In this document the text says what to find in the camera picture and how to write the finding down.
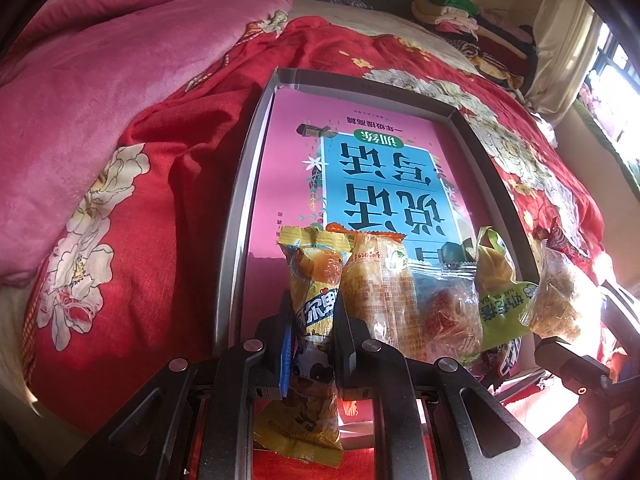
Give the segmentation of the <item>orange long cracker packet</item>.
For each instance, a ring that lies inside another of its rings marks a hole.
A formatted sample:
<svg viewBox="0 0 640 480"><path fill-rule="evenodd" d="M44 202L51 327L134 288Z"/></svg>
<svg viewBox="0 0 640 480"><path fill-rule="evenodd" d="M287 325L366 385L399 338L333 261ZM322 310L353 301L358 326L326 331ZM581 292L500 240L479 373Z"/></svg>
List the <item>orange long cracker packet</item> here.
<svg viewBox="0 0 640 480"><path fill-rule="evenodd" d="M365 322L371 338L423 361L425 342L404 237L349 230L336 222L326 229L344 234L350 244L340 285L347 314Z"/></svg>

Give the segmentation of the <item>clear shredded snack packet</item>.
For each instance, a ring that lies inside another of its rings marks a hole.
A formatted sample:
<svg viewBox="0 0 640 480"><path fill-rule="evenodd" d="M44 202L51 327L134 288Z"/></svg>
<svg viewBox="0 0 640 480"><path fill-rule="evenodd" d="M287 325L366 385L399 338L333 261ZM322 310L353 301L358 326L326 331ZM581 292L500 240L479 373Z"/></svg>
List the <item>clear shredded snack packet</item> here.
<svg viewBox="0 0 640 480"><path fill-rule="evenodd" d="M540 338L575 342L600 330L602 304L590 278L567 255L543 244L538 287L520 322Z"/></svg>

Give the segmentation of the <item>yellow candy packet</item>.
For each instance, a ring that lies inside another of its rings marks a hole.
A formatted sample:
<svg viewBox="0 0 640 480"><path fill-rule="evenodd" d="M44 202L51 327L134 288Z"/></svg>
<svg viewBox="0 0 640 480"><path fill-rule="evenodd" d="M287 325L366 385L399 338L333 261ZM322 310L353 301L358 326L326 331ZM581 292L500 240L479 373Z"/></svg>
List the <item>yellow candy packet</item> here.
<svg viewBox="0 0 640 480"><path fill-rule="evenodd" d="M279 245L288 264L296 348L286 396L254 421L254 440L288 458L336 467L343 458L333 359L334 307L350 256L344 234L285 226Z"/></svg>

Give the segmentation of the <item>clear round pastry packet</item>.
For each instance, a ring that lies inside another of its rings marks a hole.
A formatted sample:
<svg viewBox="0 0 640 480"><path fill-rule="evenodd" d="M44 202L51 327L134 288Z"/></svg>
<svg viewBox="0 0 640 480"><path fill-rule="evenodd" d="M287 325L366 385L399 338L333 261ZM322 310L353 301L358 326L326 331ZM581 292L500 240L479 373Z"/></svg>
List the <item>clear round pastry packet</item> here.
<svg viewBox="0 0 640 480"><path fill-rule="evenodd" d="M480 354L483 325L476 269L472 262L409 261L427 362L453 358L466 363Z"/></svg>

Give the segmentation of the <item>green milk stick snack packet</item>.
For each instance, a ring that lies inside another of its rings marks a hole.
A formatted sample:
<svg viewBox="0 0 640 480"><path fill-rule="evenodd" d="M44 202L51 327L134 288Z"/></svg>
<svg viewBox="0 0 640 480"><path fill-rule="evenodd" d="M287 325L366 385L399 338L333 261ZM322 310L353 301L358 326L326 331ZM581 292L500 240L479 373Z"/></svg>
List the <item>green milk stick snack packet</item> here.
<svg viewBox="0 0 640 480"><path fill-rule="evenodd" d="M480 297L478 308L483 326L483 351L507 344L529 333L521 316L535 296L538 286L517 282Z"/></svg>

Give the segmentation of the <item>clear meat floss cake packet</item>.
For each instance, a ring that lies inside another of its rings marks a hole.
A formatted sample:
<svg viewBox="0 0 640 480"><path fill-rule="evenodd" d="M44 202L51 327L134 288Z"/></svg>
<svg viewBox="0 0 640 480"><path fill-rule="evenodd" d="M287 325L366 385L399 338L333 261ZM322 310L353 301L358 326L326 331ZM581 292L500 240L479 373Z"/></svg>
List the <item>clear meat floss cake packet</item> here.
<svg viewBox="0 0 640 480"><path fill-rule="evenodd" d="M480 296L498 292L515 283L509 249L494 228L483 226L478 231L475 260L475 284Z"/></svg>

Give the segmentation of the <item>blue white wafer bar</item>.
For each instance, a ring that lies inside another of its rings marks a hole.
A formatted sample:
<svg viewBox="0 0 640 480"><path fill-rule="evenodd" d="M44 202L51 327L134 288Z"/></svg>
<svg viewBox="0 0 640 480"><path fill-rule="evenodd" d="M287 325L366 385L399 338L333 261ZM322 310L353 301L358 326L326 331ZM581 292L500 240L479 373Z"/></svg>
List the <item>blue white wafer bar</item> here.
<svg viewBox="0 0 640 480"><path fill-rule="evenodd" d="M512 339L505 344L490 348L482 353L483 363L486 367L484 377L504 379L510 375L510 371L518 362L522 346L522 338Z"/></svg>

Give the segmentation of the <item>red floral quilt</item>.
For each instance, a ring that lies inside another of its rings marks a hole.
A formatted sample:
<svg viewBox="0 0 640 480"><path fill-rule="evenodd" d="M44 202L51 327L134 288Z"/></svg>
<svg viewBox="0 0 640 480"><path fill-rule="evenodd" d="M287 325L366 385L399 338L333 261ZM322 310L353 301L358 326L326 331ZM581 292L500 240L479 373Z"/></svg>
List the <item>red floral quilt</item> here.
<svg viewBox="0 0 640 480"><path fill-rule="evenodd" d="M251 24L186 88L140 113L40 266L24 328L35 397L94 434L162 365L213 349L213 301L247 128L278 67L362 77L460 110L506 181L528 235L560 226L595 281L612 270L604 221L524 107L446 44L367 36L305 16Z"/></svg>

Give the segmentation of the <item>pink and blue book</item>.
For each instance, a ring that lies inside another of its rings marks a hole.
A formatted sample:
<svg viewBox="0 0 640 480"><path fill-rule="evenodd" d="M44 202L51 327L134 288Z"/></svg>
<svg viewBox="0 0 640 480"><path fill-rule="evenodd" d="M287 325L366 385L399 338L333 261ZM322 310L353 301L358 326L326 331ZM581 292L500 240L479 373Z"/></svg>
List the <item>pink and blue book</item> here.
<svg viewBox="0 0 640 480"><path fill-rule="evenodd" d="M452 130L292 88L273 92L246 258L241 334L279 309L288 270L285 226L396 232L410 258L438 259L488 223L482 193Z"/></svg>

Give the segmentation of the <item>window with metal bars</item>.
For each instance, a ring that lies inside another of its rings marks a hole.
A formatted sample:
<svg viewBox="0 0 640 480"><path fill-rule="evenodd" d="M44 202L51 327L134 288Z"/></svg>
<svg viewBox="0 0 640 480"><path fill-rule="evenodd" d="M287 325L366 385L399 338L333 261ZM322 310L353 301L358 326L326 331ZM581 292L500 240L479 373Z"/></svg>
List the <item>window with metal bars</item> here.
<svg viewBox="0 0 640 480"><path fill-rule="evenodd" d="M607 24L600 27L585 84L590 113L639 181L639 71Z"/></svg>

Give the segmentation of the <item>pile of folded clothes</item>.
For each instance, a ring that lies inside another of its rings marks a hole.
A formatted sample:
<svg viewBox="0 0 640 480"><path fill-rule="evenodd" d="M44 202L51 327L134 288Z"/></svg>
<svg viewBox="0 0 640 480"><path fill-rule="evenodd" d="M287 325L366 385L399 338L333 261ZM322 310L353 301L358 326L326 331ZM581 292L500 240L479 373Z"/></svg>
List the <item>pile of folded clothes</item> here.
<svg viewBox="0 0 640 480"><path fill-rule="evenodd" d="M530 26L516 26L471 0L412 0L411 13L498 86L521 94L532 86L538 53Z"/></svg>

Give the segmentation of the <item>pink plush blanket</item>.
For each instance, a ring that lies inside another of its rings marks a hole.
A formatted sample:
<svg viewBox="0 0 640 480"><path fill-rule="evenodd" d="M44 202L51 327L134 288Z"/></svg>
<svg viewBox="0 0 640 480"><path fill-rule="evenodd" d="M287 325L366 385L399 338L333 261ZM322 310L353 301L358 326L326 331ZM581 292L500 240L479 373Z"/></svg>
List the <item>pink plush blanket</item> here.
<svg viewBox="0 0 640 480"><path fill-rule="evenodd" d="M49 0L1 64L1 279L34 276L129 123L293 0Z"/></svg>

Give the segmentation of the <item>beige curtain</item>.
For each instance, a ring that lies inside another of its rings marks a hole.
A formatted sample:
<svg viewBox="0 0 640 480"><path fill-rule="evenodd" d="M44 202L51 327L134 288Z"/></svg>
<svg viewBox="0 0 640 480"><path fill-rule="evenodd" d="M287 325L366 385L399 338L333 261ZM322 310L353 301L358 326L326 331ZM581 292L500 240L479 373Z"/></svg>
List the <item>beige curtain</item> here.
<svg viewBox="0 0 640 480"><path fill-rule="evenodd" d="M534 21L538 54L527 104L551 125L566 115L590 71L603 21L586 0L542 0Z"/></svg>

